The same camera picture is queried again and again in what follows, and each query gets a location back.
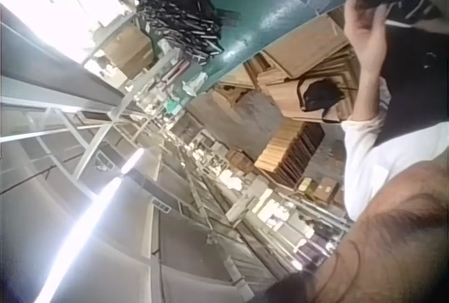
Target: hand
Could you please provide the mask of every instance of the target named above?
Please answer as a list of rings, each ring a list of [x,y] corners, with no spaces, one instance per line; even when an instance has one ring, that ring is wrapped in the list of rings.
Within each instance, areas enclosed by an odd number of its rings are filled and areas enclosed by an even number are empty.
[[[449,34],[449,5],[448,0],[429,0],[437,7],[442,18],[432,20],[420,20],[413,27],[423,29],[424,31],[439,34]]]
[[[359,3],[360,0],[346,0],[344,33],[356,52],[361,71],[377,78],[387,56],[387,6],[362,10]]]

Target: bundle of black rods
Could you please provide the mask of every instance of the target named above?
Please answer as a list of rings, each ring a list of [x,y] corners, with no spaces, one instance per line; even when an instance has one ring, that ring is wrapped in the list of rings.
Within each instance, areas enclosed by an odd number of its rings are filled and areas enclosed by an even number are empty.
[[[220,54],[222,20],[210,0],[134,0],[150,33],[162,36],[200,65]]]

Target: green floor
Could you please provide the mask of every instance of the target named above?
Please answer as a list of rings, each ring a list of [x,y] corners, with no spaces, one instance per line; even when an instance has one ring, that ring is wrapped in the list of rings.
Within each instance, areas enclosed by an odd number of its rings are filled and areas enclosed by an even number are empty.
[[[343,3],[333,0],[332,6]],[[316,16],[299,0],[213,0],[213,4],[239,12],[241,20],[237,27],[223,28],[220,44],[224,52],[204,67],[208,80],[201,90],[209,89],[233,68]]]

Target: black bag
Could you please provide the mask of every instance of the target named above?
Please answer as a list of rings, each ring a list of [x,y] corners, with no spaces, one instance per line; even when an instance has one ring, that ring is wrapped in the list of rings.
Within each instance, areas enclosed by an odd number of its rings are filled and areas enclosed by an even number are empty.
[[[299,80],[296,88],[301,110],[304,112],[315,112],[322,109],[321,119],[324,123],[340,123],[339,121],[324,119],[329,109],[344,99],[344,93],[337,87],[337,84],[329,78],[313,82],[307,88],[303,97],[301,94],[301,85],[303,83],[304,79]]]

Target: white sleeve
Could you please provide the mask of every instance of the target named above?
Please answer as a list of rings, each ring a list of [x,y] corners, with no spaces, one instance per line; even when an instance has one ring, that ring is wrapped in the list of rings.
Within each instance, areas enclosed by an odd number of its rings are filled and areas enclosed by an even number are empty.
[[[344,169],[344,204],[351,219],[356,220],[371,200],[373,158],[370,152],[384,121],[380,114],[370,121],[342,122],[346,166]]]

